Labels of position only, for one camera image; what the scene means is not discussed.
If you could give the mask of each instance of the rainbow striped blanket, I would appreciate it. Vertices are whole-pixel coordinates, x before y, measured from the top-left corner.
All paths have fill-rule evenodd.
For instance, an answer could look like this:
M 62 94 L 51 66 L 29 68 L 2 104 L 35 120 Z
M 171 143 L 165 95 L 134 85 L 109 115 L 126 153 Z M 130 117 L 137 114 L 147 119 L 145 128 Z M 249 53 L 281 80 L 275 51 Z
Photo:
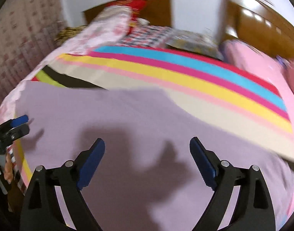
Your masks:
M 160 87 L 200 120 L 294 160 L 292 127 L 277 89 L 221 61 L 168 49 L 104 46 L 84 56 L 62 54 L 48 67 L 108 90 Z M 34 80 L 67 86 L 48 67 Z

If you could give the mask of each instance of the bedding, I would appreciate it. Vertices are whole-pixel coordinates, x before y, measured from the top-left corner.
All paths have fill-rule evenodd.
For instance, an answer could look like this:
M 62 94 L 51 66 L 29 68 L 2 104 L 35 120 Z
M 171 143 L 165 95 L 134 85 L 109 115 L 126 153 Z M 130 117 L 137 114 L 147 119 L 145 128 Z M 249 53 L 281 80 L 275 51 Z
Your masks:
M 116 46 L 165 48 L 166 41 L 175 30 L 161 26 L 137 26 L 132 33 L 118 41 Z
M 105 155 L 82 190 L 103 230 L 192 230 L 213 194 L 189 152 L 193 136 L 235 166 L 260 167 L 277 230 L 294 189 L 294 173 L 277 155 L 193 117 L 158 88 L 77 90 L 31 81 L 16 113 L 32 119 L 29 135 L 14 148 L 19 164 L 23 151 L 26 183 L 37 165 L 60 166 L 96 138 L 105 141 Z M 220 227 L 229 223 L 237 194 Z M 57 197 L 73 227 L 60 190 Z
M 285 67 L 263 52 L 249 47 L 240 41 L 227 41 L 224 44 L 224 54 L 228 62 L 232 65 L 272 83 L 278 89 L 287 108 L 294 138 L 294 94 L 287 84 Z M 294 198 L 289 215 L 293 211 Z
M 58 51 L 67 52 L 69 49 L 65 46 L 66 43 L 62 46 L 64 49 L 61 47 Z M 291 123 L 277 89 L 270 83 L 221 61 L 168 49 L 106 46 L 94 49 L 87 55 L 61 54 L 45 63 L 49 69 L 39 70 L 43 68 L 42 63 L 42 67 L 27 79 L 65 86 L 52 79 L 48 70 L 53 70 L 108 90 L 161 88 L 179 107 L 212 128 L 249 145 L 294 158 Z M 27 81 L 22 82 L 5 100 L 0 109 L 0 122 L 14 117 L 15 100 L 20 99 L 26 84 Z M 14 150 L 19 151 L 19 154 L 14 156 Z M 260 157 L 260 153 L 258 155 L 255 151 L 257 149 L 249 147 L 246 150 L 253 152 L 255 157 Z M 24 157 L 25 151 L 19 143 L 15 143 L 9 152 L 13 161 L 18 158 L 18 162 L 15 162 L 16 178 L 19 179 L 18 186 L 24 190 L 24 185 L 29 180 L 28 173 L 21 168 L 26 167 L 28 161 L 20 157 Z M 272 171 L 271 174 L 275 180 L 283 173 Z M 277 190 L 278 186 L 285 185 L 287 189 L 287 197 L 280 198 L 282 207 L 276 207 L 277 227 L 285 222 L 290 203 L 289 191 L 294 189 L 291 180 L 293 176 L 290 172 L 288 177 L 286 174 L 280 177 L 281 183 L 275 187 Z
M 140 11 L 146 7 L 147 0 L 123 0 L 108 3 L 107 6 L 127 6 L 131 8 L 132 15 L 129 22 L 129 31 L 130 34 L 133 28 L 137 25 L 137 17 L 140 14 Z
M 104 9 L 79 35 L 66 41 L 70 48 L 68 53 L 85 55 L 96 46 L 119 41 L 127 34 L 130 17 L 131 9 L 128 7 Z

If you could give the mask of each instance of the purple object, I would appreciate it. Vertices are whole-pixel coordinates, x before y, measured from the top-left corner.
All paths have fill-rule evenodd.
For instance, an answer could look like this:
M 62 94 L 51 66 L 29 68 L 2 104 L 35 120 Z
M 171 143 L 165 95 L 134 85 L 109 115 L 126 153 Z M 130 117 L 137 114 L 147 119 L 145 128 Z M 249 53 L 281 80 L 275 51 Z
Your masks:
M 188 114 L 161 90 L 58 88 L 26 82 L 16 114 L 31 119 L 21 139 L 29 168 L 59 167 L 89 149 L 97 138 L 105 155 L 82 195 L 103 230 L 192 230 L 213 191 L 189 151 L 197 136 L 220 160 L 249 168 L 266 180 L 280 228 L 294 190 L 294 173 L 276 154 Z M 229 223 L 232 200 L 221 223 Z M 61 191 L 58 199 L 66 223 Z
M 287 65 L 286 65 L 286 62 L 285 62 L 285 59 L 280 57 L 279 55 L 276 56 L 275 58 L 277 60 L 277 62 L 282 66 L 284 67 L 285 69 L 287 69 Z

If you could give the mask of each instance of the human hand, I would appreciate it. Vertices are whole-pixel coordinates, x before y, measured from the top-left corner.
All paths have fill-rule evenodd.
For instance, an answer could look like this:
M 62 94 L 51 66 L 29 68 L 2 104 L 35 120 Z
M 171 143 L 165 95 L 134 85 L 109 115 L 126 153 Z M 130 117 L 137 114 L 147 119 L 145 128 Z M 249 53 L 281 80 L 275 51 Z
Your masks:
M 12 171 L 12 162 L 10 154 L 7 153 L 6 155 L 6 164 L 4 168 L 4 178 L 8 183 L 11 183 L 13 180 L 13 171 Z

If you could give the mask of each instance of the wooden headboard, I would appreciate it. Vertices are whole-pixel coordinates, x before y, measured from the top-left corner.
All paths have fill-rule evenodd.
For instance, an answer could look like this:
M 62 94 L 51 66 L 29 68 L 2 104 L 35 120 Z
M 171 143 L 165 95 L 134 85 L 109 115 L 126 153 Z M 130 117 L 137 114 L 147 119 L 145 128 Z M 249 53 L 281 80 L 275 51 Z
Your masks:
M 139 17 L 148 20 L 151 25 L 171 27 L 172 13 L 170 1 L 171 0 L 148 0 L 147 6 L 140 12 Z M 89 24 L 110 2 L 112 1 L 85 10 L 83 13 L 86 22 Z
M 240 39 L 271 57 L 294 57 L 294 26 L 260 0 L 224 0 L 221 41 Z

